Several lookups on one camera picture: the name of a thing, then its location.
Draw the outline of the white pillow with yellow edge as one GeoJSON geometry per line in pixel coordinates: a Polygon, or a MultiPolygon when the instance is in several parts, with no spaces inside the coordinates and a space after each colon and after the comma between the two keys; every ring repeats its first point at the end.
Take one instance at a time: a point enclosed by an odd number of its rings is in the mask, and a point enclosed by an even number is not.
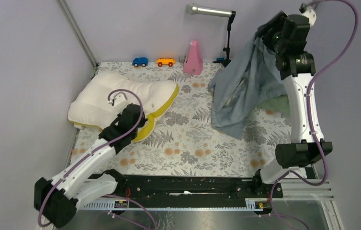
{"type": "Polygon", "coordinates": [[[129,104],[142,105],[146,123],[134,142],[146,139],[178,96],[179,86],[169,80],[130,80],[114,71],[99,72],[70,104],[68,120],[77,128],[106,128],[129,104]]]}

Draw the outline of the blue pillowcase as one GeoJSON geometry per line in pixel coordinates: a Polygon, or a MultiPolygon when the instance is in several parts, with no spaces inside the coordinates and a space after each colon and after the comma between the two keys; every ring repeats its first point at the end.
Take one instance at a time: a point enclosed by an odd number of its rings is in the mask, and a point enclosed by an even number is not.
{"type": "Polygon", "coordinates": [[[250,112],[262,102],[286,95],[275,65],[275,53],[254,37],[208,84],[213,96],[212,127],[241,138],[250,112]]]}

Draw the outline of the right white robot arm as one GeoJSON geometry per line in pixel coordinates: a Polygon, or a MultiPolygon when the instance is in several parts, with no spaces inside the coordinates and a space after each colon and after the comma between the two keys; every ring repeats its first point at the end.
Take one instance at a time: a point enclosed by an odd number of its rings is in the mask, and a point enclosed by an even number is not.
{"type": "Polygon", "coordinates": [[[271,184],[281,180],[292,170],[322,161],[332,151],[332,143],[324,140],[318,122],[316,101],[312,95],[315,80],[315,60],[305,51],[306,38],[316,22],[316,11],[303,4],[300,14],[287,15],[283,11],[261,25],[255,36],[275,53],[276,67],[286,89],[291,113],[291,142],[278,144],[275,159],[258,170],[258,181],[252,191],[265,197],[271,184]]]}

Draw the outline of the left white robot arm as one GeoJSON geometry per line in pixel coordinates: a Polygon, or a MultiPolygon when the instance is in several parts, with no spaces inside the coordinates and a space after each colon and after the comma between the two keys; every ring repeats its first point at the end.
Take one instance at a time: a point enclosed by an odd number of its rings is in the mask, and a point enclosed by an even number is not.
{"type": "Polygon", "coordinates": [[[107,194],[122,196],[126,191],[125,182],[113,176],[102,176],[87,185],[84,182],[105,160],[131,144],[145,122],[143,105],[128,104],[72,165],[51,179],[38,179],[34,184],[38,226],[61,228],[73,219],[81,206],[107,194]]]}

